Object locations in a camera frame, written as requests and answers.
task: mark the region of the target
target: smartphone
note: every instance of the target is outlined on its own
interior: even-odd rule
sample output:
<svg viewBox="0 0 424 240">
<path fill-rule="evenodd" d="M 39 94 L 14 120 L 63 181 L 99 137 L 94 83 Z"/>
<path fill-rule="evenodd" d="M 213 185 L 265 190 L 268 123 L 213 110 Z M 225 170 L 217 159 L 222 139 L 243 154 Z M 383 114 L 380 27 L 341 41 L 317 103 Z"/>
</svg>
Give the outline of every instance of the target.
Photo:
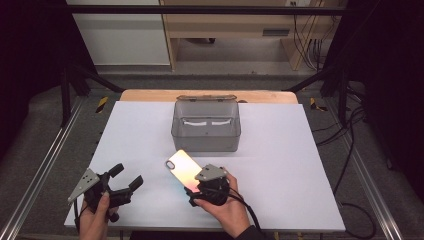
<svg viewBox="0 0 424 240">
<path fill-rule="evenodd" d="M 197 185 L 200 182 L 195 176 L 202 171 L 202 168 L 184 150 L 178 150 L 165 165 L 184 187 L 193 193 L 199 192 Z"/>
</svg>

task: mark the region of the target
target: hand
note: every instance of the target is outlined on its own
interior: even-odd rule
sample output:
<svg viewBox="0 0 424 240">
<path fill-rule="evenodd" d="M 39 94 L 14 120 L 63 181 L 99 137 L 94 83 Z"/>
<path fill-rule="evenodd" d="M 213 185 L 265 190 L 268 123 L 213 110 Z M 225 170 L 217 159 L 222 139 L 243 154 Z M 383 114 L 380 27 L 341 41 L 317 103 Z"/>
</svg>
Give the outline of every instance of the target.
<svg viewBox="0 0 424 240">
<path fill-rule="evenodd" d="M 110 203 L 109 193 L 106 191 L 100 198 L 96 213 L 87 209 L 87 202 L 83 202 L 84 209 L 80 215 L 80 240 L 103 240 L 107 238 L 106 213 L 112 214 L 118 208 L 108 209 Z"/>
<path fill-rule="evenodd" d="M 227 174 L 227 179 L 231 188 L 230 193 L 237 196 L 237 193 L 233 191 L 238 192 L 237 179 L 229 173 Z M 222 206 L 213 205 L 202 199 L 195 199 L 194 202 L 214 216 L 224 231 L 233 238 L 238 237 L 250 226 L 245 206 L 232 197 L 228 197 L 227 202 Z"/>
</svg>

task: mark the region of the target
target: transparent plastic container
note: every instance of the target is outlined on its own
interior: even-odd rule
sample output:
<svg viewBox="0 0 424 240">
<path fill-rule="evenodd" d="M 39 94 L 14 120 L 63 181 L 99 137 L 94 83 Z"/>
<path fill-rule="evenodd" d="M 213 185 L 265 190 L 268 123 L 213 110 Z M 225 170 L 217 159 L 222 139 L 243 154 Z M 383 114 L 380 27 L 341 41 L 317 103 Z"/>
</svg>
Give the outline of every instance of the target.
<svg viewBox="0 0 424 240">
<path fill-rule="evenodd" d="M 171 134 L 176 150 L 235 152 L 241 135 L 238 103 L 214 97 L 178 100 Z"/>
</svg>

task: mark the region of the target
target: white table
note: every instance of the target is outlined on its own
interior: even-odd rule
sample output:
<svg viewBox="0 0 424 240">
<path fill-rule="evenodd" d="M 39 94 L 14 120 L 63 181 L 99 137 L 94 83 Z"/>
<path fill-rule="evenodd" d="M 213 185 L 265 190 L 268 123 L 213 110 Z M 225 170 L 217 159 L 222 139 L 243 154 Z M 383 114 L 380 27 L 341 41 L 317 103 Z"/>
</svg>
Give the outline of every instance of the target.
<svg viewBox="0 0 424 240">
<path fill-rule="evenodd" d="M 234 153 L 189 153 L 200 166 L 226 167 L 264 230 L 344 231 L 304 110 L 300 104 L 239 104 L 242 133 Z M 173 102 L 116 102 L 90 168 L 98 173 L 118 163 L 125 170 L 110 187 L 144 184 L 121 206 L 110 226 L 133 230 L 221 230 L 188 203 L 179 181 L 165 167 L 176 150 L 171 136 Z M 71 208 L 65 225 L 74 227 Z"/>
</svg>

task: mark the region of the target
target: sleeve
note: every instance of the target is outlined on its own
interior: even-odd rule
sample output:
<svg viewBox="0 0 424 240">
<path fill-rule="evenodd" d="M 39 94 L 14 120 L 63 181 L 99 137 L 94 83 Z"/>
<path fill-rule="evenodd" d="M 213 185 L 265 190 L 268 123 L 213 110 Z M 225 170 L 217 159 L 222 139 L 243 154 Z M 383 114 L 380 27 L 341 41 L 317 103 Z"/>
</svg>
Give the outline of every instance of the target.
<svg viewBox="0 0 424 240">
<path fill-rule="evenodd" d="M 242 232 L 235 240 L 266 240 L 267 238 L 260 233 L 255 226 L 250 226 Z"/>
</svg>

